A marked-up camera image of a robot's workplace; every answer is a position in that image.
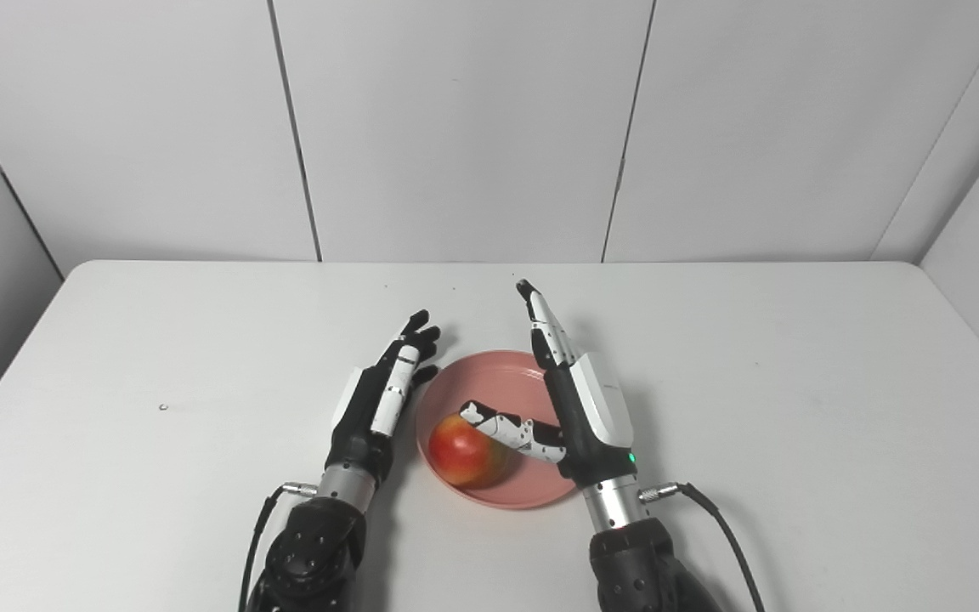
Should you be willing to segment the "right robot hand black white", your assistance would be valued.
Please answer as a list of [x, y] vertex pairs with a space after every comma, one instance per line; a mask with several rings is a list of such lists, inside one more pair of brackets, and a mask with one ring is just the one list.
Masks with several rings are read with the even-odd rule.
[[574, 347], [527, 279], [516, 288], [527, 306], [533, 356], [558, 422], [525, 421], [477, 400], [460, 408], [459, 418], [521, 456], [552, 462], [581, 490], [609, 490], [612, 483], [633, 480], [634, 429], [613, 368], [598, 354]]

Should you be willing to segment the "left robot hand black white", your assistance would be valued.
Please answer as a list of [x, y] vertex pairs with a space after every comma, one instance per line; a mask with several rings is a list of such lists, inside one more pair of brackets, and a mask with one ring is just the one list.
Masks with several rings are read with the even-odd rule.
[[358, 468], [383, 484], [393, 467], [393, 437], [413, 391], [439, 373], [427, 363], [438, 352], [440, 329], [430, 311], [416, 311], [378, 361], [356, 368], [331, 419], [331, 448], [324, 466]]

